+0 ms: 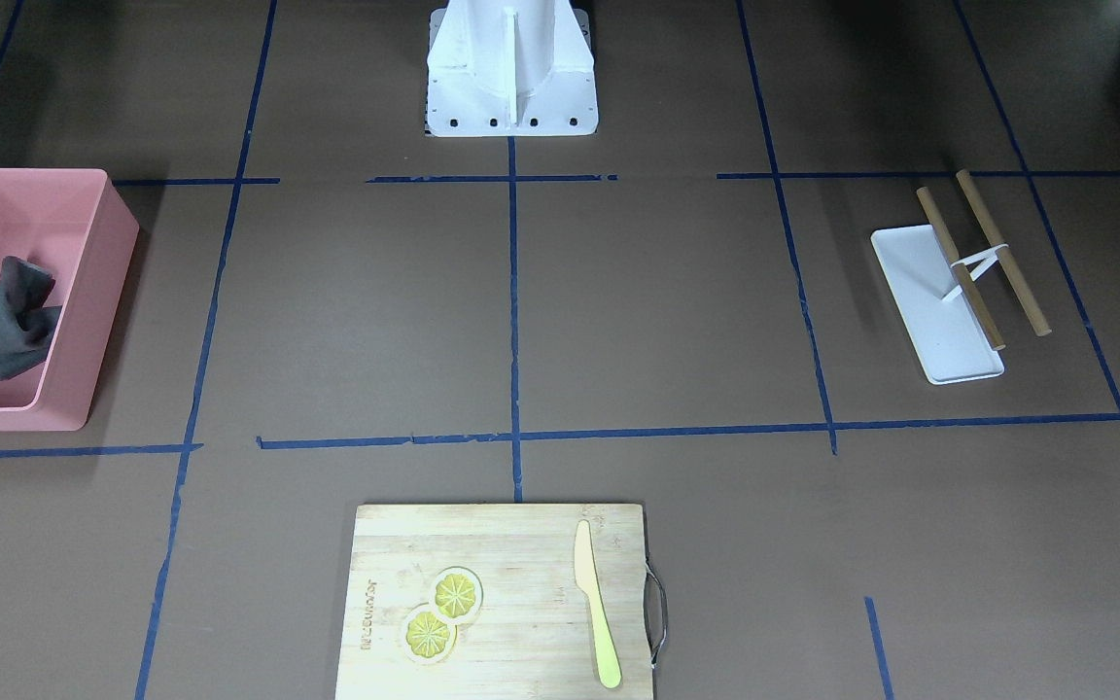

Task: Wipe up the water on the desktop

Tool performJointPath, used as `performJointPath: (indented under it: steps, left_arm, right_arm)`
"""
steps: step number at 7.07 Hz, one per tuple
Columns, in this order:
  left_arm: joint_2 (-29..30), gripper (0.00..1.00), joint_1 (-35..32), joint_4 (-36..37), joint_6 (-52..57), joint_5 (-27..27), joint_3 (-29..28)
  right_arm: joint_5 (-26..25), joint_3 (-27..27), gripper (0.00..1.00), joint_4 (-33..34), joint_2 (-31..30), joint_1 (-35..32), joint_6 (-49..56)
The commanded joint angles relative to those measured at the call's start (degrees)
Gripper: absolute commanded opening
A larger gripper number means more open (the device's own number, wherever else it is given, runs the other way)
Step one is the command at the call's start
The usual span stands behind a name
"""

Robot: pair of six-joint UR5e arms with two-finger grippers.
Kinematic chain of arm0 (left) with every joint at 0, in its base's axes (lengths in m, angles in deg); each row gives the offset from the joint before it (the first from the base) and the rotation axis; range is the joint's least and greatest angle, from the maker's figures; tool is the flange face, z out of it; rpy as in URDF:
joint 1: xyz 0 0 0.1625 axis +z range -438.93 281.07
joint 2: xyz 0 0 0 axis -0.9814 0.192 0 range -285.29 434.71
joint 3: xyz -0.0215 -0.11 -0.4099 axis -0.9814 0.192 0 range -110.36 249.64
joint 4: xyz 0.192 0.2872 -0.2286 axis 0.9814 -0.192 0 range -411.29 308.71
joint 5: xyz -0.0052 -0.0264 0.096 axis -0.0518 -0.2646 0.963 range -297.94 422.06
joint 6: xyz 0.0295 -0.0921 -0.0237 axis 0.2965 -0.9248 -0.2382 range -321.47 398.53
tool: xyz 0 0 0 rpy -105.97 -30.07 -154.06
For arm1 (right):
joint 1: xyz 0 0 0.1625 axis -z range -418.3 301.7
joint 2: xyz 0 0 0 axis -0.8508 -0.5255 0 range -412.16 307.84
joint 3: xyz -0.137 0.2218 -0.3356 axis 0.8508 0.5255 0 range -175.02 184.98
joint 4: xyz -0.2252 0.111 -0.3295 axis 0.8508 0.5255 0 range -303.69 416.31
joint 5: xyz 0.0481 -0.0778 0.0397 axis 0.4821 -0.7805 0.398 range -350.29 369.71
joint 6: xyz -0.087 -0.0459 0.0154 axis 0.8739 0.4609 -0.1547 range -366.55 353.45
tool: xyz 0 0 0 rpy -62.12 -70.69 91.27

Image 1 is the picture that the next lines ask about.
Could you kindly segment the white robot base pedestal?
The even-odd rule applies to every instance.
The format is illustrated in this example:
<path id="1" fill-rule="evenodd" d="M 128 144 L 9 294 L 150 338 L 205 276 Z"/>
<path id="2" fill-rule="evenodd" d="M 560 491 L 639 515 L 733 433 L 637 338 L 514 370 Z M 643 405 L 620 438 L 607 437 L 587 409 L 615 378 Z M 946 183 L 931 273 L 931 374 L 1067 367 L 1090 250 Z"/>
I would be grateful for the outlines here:
<path id="1" fill-rule="evenodd" d="M 449 1 L 430 13 L 424 128 L 439 138 L 597 131 L 590 12 L 572 1 Z"/>

